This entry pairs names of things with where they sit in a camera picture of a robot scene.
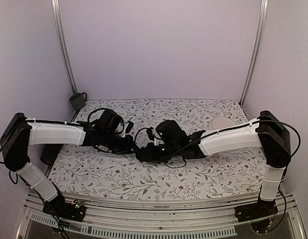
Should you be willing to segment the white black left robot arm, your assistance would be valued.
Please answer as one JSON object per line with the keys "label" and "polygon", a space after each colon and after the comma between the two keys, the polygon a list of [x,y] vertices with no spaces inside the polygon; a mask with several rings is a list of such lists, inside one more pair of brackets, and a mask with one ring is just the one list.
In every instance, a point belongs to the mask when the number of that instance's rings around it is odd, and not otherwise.
{"label": "white black left robot arm", "polygon": [[61,200],[56,186],[31,163],[28,147],[36,144],[69,144],[80,146],[103,146],[113,154],[130,154],[139,147],[129,135],[132,122],[125,123],[113,110],[105,109],[96,120],[65,122],[28,119],[16,113],[0,139],[1,164],[15,172],[45,201],[58,216],[69,211]]}

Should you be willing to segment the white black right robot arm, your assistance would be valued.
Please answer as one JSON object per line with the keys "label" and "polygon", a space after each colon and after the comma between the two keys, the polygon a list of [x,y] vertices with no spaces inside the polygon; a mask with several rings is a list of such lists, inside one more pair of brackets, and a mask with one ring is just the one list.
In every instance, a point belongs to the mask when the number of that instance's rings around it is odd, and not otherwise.
{"label": "white black right robot arm", "polygon": [[141,148],[146,161],[164,162],[172,157],[200,159],[219,152],[258,147],[264,152],[267,168],[260,190],[260,200],[252,207],[256,217],[271,210],[283,173],[291,161],[290,133],[270,111],[248,123],[187,135],[174,120],[156,127],[162,143],[148,143]]}

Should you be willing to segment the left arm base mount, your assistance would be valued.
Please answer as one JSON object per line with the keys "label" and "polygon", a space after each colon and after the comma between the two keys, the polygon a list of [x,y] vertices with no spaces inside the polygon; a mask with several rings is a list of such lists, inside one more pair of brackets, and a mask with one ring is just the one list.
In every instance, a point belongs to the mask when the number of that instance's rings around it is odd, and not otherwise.
{"label": "left arm base mount", "polygon": [[58,218],[83,222],[87,208],[84,205],[67,203],[62,199],[45,202],[43,212]]}

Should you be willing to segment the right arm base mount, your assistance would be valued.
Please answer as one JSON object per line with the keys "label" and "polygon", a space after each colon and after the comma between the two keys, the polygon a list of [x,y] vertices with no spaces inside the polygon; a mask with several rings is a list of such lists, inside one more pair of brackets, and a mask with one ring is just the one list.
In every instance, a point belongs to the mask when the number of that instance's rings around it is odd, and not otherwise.
{"label": "right arm base mount", "polygon": [[258,197],[257,201],[251,204],[235,207],[235,217],[238,222],[268,217],[278,212],[276,200],[265,201]]}

